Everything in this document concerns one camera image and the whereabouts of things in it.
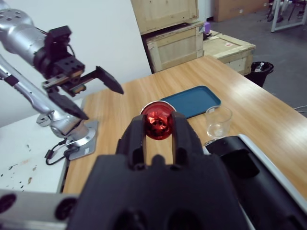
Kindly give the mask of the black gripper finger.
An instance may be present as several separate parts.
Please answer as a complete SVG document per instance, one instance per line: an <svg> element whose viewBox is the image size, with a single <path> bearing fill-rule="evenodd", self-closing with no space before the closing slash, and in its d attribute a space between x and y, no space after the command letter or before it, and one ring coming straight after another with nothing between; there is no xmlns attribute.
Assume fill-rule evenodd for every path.
<svg viewBox="0 0 307 230"><path fill-rule="evenodd" d="M172 112L172 155L176 165L189 165L192 158L203 156L201 141L186 117Z"/></svg>
<svg viewBox="0 0 307 230"><path fill-rule="evenodd" d="M146 153L145 117L132 119L122 137L118 140L116 154L125 155L129 168L144 168Z"/></svg>

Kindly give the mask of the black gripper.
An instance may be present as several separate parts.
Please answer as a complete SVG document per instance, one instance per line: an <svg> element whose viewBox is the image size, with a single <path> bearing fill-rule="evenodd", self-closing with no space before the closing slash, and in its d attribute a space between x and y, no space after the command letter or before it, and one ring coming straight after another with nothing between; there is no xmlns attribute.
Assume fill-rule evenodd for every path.
<svg viewBox="0 0 307 230"><path fill-rule="evenodd" d="M88 120L86 113L67 96L58 93L62 88L70 96L85 91L85 84L99 79L110 90L124 94L120 83L100 66L84 76L85 65L67 51L65 46L45 46L35 52L33 64L35 69L46 79L43 89L49 99L64 112L81 120Z"/></svg>

